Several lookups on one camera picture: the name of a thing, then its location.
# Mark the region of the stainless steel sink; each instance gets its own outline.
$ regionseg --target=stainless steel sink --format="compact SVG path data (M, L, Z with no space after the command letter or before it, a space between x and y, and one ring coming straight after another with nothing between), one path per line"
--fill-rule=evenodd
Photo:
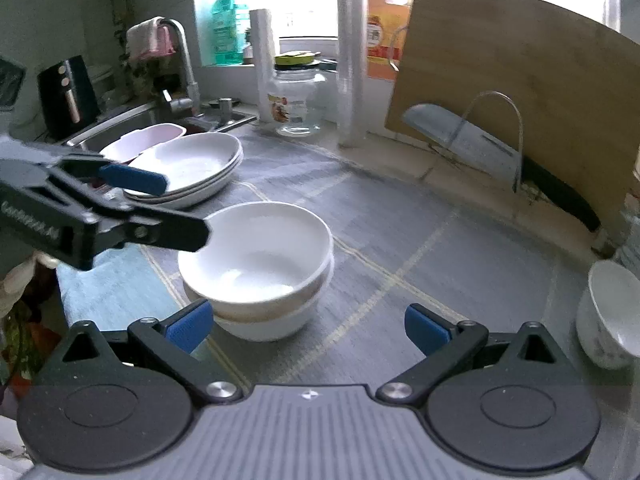
M213 108L203 108L197 117L187 117L174 120L167 118L164 111L155 103L141 105L116 115L110 119L90 126L65 139L61 144L67 146L80 146L84 150L99 152L108 144L115 142L124 134L152 126L153 124L171 122L187 128L187 135L203 132L228 132L242 124L253 121L256 117L233 111L229 121L221 123L220 113Z

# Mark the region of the stacked bowls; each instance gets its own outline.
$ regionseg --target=stacked bowls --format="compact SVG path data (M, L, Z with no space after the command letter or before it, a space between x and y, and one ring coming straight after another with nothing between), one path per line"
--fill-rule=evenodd
M272 341L309 321L334 273L333 238L321 218L293 204L248 202L206 221L207 245L179 253L178 266L222 328Z
M210 198L228 184L242 162L240 141L229 134L207 132L158 144L135 158L130 168L163 174L162 196L124 190L129 200L182 209Z

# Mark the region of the glass jar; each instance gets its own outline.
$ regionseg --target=glass jar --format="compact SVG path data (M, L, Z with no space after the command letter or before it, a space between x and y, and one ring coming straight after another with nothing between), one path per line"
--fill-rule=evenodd
M320 63L278 64L268 86L271 115L276 131L285 137L306 137L321 128L326 79Z

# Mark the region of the knife handle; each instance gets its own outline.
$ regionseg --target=knife handle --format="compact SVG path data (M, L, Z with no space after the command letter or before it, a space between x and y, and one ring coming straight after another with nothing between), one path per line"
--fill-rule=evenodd
M522 180L533 182L551 202L575 216L592 233L600 227L598 215L573 187L549 173L528 156L522 158Z

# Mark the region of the blue gripper pad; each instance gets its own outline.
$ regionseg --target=blue gripper pad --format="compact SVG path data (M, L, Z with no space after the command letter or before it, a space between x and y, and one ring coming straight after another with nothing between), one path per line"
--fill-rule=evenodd
M209 301L191 310L169 325L164 337L181 350L191 353L204 341L213 328L213 309Z
M425 356L451 341L449 330L409 305L404 311L404 332Z
M163 174L131 168L125 164L109 164L98 171L98 176L111 187L134 189L160 196L166 191L167 180Z

